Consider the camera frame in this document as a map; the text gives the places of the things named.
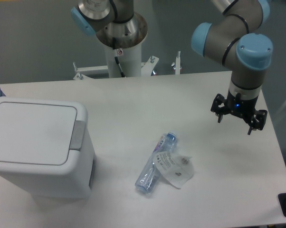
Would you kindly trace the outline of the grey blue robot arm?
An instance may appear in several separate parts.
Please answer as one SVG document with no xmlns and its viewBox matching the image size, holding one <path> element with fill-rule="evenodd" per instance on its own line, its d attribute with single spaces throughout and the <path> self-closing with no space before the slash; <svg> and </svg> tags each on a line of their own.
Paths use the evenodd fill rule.
<svg viewBox="0 0 286 228">
<path fill-rule="evenodd" d="M 231 114 L 262 130 L 266 110 L 255 105 L 271 64 L 273 44 L 258 29 L 270 14 L 266 0 L 215 0 L 224 19 L 201 23 L 191 37 L 191 48 L 231 70 L 227 96 L 216 95 L 211 106 L 219 120 Z M 110 77 L 150 76 L 142 64 L 141 44 L 147 36 L 145 19 L 134 11 L 131 0 L 81 0 L 71 9 L 77 27 L 96 36 L 105 48 Z"/>
</svg>

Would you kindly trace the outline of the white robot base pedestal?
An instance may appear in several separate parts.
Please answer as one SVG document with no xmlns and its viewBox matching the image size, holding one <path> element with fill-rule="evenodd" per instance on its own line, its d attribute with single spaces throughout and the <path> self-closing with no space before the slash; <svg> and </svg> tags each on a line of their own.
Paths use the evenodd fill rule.
<svg viewBox="0 0 286 228">
<path fill-rule="evenodd" d="M 78 68 L 74 63 L 74 80 L 87 79 L 89 75 L 108 74 L 110 78 L 121 77 L 149 77 L 154 75 L 154 69 L 159 58 L 151 55 L 142 61 L 142 42 L 129 48 L 116 48 L 103 45 L 106 57 L 105 66 L 91 66 Z"/>
</svg>

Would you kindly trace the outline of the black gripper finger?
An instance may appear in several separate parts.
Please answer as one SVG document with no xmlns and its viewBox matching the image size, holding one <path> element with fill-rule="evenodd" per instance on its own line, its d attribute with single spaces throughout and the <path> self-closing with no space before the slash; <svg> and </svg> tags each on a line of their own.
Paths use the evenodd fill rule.
<svg viewBox="0 0 286 228">
<path fill-rule="evenodd" d="M 211 106 L 211 112 L 215 113 L 218 117 L 218 123 L 220 123 L 223 119 L 223 116 L 227 114 L 227 99 L 221 94 L 217 94 L 213 100 Z"/>
<path fill-rule="evenodd" d="M 248 135 L 250 135 L 252 131 L 263 130 L 267 119 L 267 113 L 267 110 L 254 110 L 249 122 Z"/>
</svg>

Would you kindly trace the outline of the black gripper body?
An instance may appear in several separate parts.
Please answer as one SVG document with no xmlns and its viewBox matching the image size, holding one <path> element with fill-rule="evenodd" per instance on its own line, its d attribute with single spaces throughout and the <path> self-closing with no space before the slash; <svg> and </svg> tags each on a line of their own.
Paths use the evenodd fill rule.
<svg viewBox="0 0 286 228">
<path fill-rule="evenodd" d="M 241 88 L 230 81 L 226 104 L 227 114 L 241 118 L 249 124 L 250 118 L 254 110 L 256 110 L 255 105 L 260 90 L 261 86 L 254 89 Z"/>
</svg>

